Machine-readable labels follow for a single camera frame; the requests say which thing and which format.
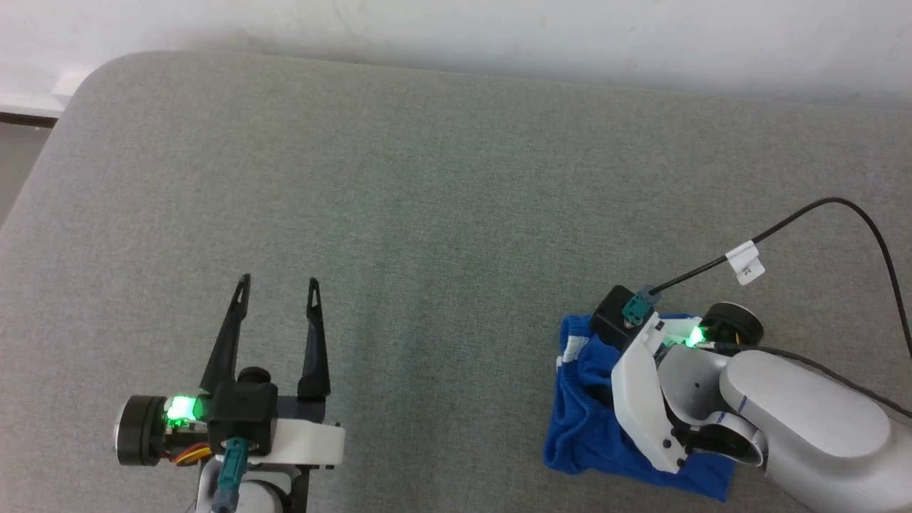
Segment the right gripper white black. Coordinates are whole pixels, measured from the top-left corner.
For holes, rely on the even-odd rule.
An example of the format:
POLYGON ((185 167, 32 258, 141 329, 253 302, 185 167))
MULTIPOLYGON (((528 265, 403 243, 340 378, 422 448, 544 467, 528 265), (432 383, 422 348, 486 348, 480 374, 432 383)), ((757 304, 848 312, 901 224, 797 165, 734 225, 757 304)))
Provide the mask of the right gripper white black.
POLYGON ((653 313, 612 369, 613 411, 649 464, 677 474, 700 452, 762 467, 767 441, 721 393, 732 357, 765 335, 749 309, 712 305, 703 317, 653 313))

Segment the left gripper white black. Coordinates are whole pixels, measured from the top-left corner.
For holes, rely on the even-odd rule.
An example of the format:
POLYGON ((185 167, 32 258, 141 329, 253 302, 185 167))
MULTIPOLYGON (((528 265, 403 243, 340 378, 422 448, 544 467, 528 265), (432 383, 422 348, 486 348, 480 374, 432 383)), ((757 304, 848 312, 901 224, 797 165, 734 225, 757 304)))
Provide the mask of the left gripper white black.
MULTIPOLYGON (((240 331, 247 317, 251 274, 244 274, 222 321, 214 348, 209 354, 199 389, 212 396, 222 382, 234 382, 240 331)), ((309 279, 307 288, 305 360, 297 398, 325 400, 331 393, 325 324, 320 283, 309 279)), ((268 455, 255 455, 249 445, 247 470, 237 490, 237 504, 231 506, 219 492, 219 474, 224 466, 221 451, 209 448, 202 396, 179 394, 172 397, 134 395, 118 413, 112 445, 120 465, 154 467, 168 461, 177 467, 197 471, 197 492, 192 512, 306 512, 309 475, 313 470, 332 470, 342 463, 346 430, 304 420, 284 413, 277 421, 276 434, 268 455)))

